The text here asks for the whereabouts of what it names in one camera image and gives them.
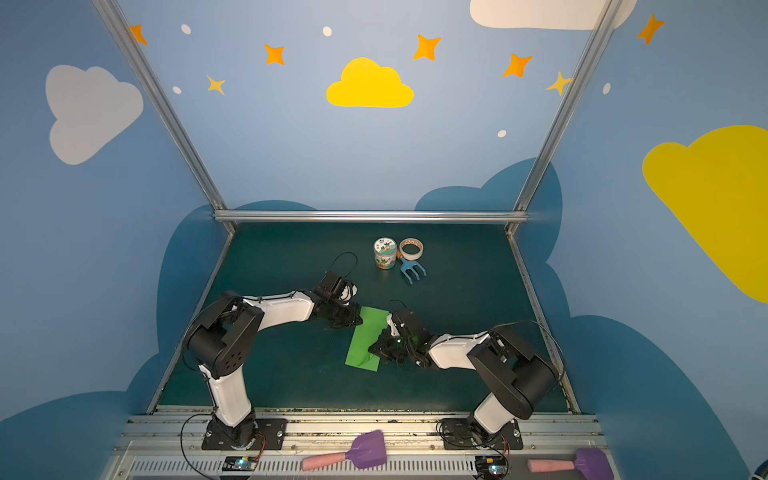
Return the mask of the green square paper sheet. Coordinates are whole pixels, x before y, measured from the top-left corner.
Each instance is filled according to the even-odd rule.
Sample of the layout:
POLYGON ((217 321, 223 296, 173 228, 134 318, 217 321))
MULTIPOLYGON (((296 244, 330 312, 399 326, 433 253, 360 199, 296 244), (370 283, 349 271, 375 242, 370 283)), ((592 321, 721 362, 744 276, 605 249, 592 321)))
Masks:
POLYGON ((376 343, 383 330, 389 329, 390 313, 372 307, 363 307, 360 315, 363 322, 355 327, 345 365, 377 372, 380 358, 370 353, 369 348, 376 343))

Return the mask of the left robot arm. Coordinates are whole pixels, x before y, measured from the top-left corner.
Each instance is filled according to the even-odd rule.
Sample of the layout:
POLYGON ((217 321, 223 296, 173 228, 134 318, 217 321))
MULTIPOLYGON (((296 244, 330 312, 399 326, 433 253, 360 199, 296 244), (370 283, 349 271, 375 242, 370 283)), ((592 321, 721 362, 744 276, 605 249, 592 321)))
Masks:
POLYGON ((202 441, 204 450, 279 450, 282 441, 258 425, 246 392, 243 366, 256 335, 268 328, 326 319, 336 328, 362 323, 357 287, 320 287, 283 295, 223 294, 204 308, 188 328, 184 347, 193 355, 214 404, 202 441))

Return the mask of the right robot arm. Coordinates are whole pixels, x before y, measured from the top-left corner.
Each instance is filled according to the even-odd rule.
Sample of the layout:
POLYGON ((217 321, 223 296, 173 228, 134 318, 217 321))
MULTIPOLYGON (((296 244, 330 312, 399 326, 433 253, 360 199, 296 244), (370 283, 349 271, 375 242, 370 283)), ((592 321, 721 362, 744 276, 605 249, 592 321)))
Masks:
POLYGON ((438 428, 454 449, 490 447, 502 430, 531 417, 557 386, 559 371, 509 325, 471 335, 430 335, 405 323, 384 328, 368 352, 388 362, 409 359, 420 368, 464 369, 479 375, 489 394, 457 426, 438 428))

